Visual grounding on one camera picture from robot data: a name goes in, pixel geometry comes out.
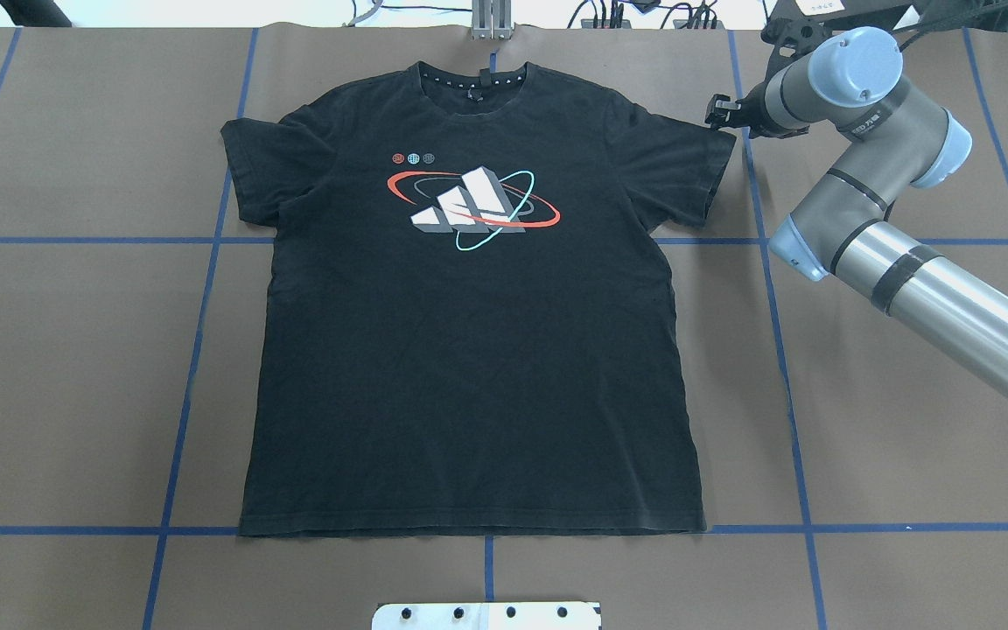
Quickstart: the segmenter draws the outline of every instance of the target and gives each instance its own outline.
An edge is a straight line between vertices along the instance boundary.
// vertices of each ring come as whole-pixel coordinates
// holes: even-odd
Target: wire
[[[711,11],[711,8],[717,3],[718,0],[713,1],[713,3],[710,4],[707,4],[707,0],[703,0],[703,3],[698,5],[698,8],[695,9],[695,16],[692,16],[691,19],[686,20],[686,23],[680,25],[679,28],[699,28],[700,24],[703,24],[704,30],[712,28],[711,16],[713,16],[713,20],[717,23],[718,13]]]
[[[675,9],[677,9],[679,7],[686,7],[686,20],[687,21],[691,21],[692,19],[695,19],[695,7],[691,7],[690,3],[675,3],[674,7],[671,7],[669,9],[667,9],[667,15],[663,16],[663,21],[661,21],[661,23],[660,23],[660,28],[663,28],[663,27],[665,27],[665,25],[667,25],[667,18],[670,17],[671,13],[673,13],[675,11]]]
[[[972,20],[973,17],[988,15],[995,11],[1001,11],[1003,9],[1008,9],[1008,3],[995,3],[995,4],[985,4],[983,7],[977,9],[972,9],[969,11],[964,11],[963,13],[956,13],[955,16],[939,17],[938,19],[928,20],[926,23],[914,23],[905,25],[905,27],[900,27],[893,29],[893,35],[899,32],[905,32],[908,30],[915,30],[915,35],[909,36],[904,43],[900,44],[900,51],[904,51],[905,48],[911,46],[915,43],[917,39],[921,36],[927,35],[929,32],[935,32],[936,30],[943,30],[943,28],[955,28],[958,25],[963,25],[967,21]]]
[[[384,9],[391,9],[392,11],[401,11],[403,9],[433,9],[435,11],[460,11],[464,13],[472,13],[473,9],[465,9],[462,7],[425,7],[422,4],[409,5],[408,7],[388,7],[388,5],[383,5]]]
[[[372,7],[367,11],[364,11],[363,16],[353,16],[351,23],[347,23],[345,25],[357,25],[359,23],[363,23],[363,21],[372,19],[372,16],[375,16],[376,13],[380,12],[380,8],[383,7],[383,1],[384,0],[372,0]],[[356,0],[353,0],[353,8],[356,8]]]
[[[597,25],[597,4],[594,3],[594,0],[581,0],[581,3],[578,3],[577,7],[575,8],[575,12],[572,13],[572,15],[571,15],[571,21],[568,21],[568,23],[566,23],[566,27],[568,28],[573,27],[574,20],[578,16],[578,12],[581,11],[581,8],[585,7],[586,3],[589,3],[589,4],[593,5],[593,7],[594,7],[594,25],[595,25],[595,28],[596,28],[596,25]]]

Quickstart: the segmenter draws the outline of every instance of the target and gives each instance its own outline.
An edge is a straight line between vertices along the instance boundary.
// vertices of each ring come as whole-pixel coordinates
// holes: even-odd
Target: black cable
[[[52,0],[0,0],[0,4],[16,25],[73,25]]]
[[[581,8],[585,7],[585,5],[588,4],[588,3],[592,4],[593,7],[594,7],[594,25],[595,25],[595,28],[597,27],[597,4],[594,3],[594,0],[581,0],[581,3],[578,3],[577,7],[575,7],[575,12],[572,13],[572,15],[571,15],[571,21],[568,21],[568,23],[566,23],[566,27],[568,28],[573,27],[574,20],[578,16],[578,12],[580,12]]]
[[[718,0],[713,1],[713,3],[707,4],[707,0],[703,0],[703,3],[698,5],[695,9],[695,16],[691,19],[686,20],[686,23],[680,25],[679,28],[699,28],[700,20],[703,24],[703,29],[706,30],[711,28],[711,16],[715,16],[715,20],[718,19],[718,13],[711,11],[711,8],[718,3]]]
[[[392,11],[399,11],[402,9],[433,9],[435,11],[459,11],[463,13],[472,13],[473,9],[465,9],[462,7],[425,7],[422,4],[409,5],[409,7],[388,7],[384,4],[380,7],[381,9],[391,9]]]
[[[943,30],[944,27],[948,27],[948,24],[955,24],[952,27],[950,27],[950,28],[955,28],[958,27],[958,25],[964,25],[965,23],[967,23],[968,20],[972,19],[973,17],[988,15],[988,13],[992,13],[993,11],[1001,11],[1003,9],[1008,9],[1008,3],[986,4],[984,5],[984,7],[979,7],[977,9],[964,11],[963,13],[957,13],[957,15],[955,16],[939,17],[938,19],[928,20],[926,21],[926,23],[914,23],[905,25],[905,27],[893,29],[892,33],[893,35],[896,35],[896,33],[905,32],[908,30],[917,31],[915,35],[909,36],[909,38],[905,40],[904,43],[900,44],[899,46],[900,51],[904,51],[905,48],[911,46],[913,41],[916,41],[921,36],[927,35],[927,33],[929,32],[935,32],[936,30]]]
[[[663,28],[663,27],[665,27],[665,25],[667,25],[667,18],[670,17],[671,13],[673,13],[675,11],[675,9],[677,9],[679,7],[686,7],[686,20],[687,21],[694,19],[694,17],[695,17],[695,7],[691,7],[690,3],[675,3],[674,7],[667,9],[667,15],[663,16],[663,21],[661,21],[661,23],[660,23],[660,28]]]

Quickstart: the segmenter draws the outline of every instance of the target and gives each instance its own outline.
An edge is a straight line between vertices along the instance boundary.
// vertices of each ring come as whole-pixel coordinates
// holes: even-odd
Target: graphic print
[[[527,190],[505,183],[515,176],[527,178]],[[409,187],[417,196],[427,200],[436,196],[436,204],[411,215],[409,218],[411,226],[427,233],[456,232],[454,244],[460,251],[473,251],[504,232],[521,233],[531,229],[549,228],[562,218],[559,211],[547,200],[533,195],[535,174],[529,170],[517,170],[511,175],[500,178],[484,166],[468,171],[465,175],[459,175],[457,172],[424,170],[408,170],[391,175],[391,178],[388,178],[388,190],[405,203],[413,203],[409,197],[400,192],[399,184],[404,179],[409,180]],[[445,183],[440,186],[433,184],[431,192],[426,192],[422,187],[423,184],[430,182],[449,183],[455,180],[460,180],[461,184],[449,187],[440,194],[433,192],[442,190]],[[519,200],[515,205],[512,204],[513,197]],[[549,212],[551,218],[543,221],[517,221],[520,216],[530,216],[536,211],[539,211],[540,215]],[[461,235],[464,233],[486,236],[476,243],[466,244],[461,240]]]

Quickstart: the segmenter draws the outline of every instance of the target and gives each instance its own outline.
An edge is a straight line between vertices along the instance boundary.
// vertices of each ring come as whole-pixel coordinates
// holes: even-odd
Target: t-shirt
[[[671,269],[733,136],[419,61],[222,129],[277,228],[240,535],[705,527]]]

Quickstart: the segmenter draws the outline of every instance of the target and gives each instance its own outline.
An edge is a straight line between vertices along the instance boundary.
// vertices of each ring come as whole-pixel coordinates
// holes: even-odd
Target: light blue joint cap
[[[790,216],[780,224],[775,235],[768,239],[768,248],[811,282],[818,282],[829,275],[824,264],[815,258],[815,252],[807,247],[807,241],[803,240],[799,229],[795,227],[795,221],[792,221]]]
[[[828,103],[863,108],[884,99],[900,81],[904,67],[897,40],[864,25],[821,43],[807,61],[807,81]]]
[[[964,166],[967,156],[972,154],[972,132],[968,131],[963,124],[952,116],[948,111],[948,136],[943,139],[943,146],[939,147],[939,155],[935,156],[931,166],[924,171],[923,175],[912,182],[916,188],[930,188],[942,182],[952,172]]]

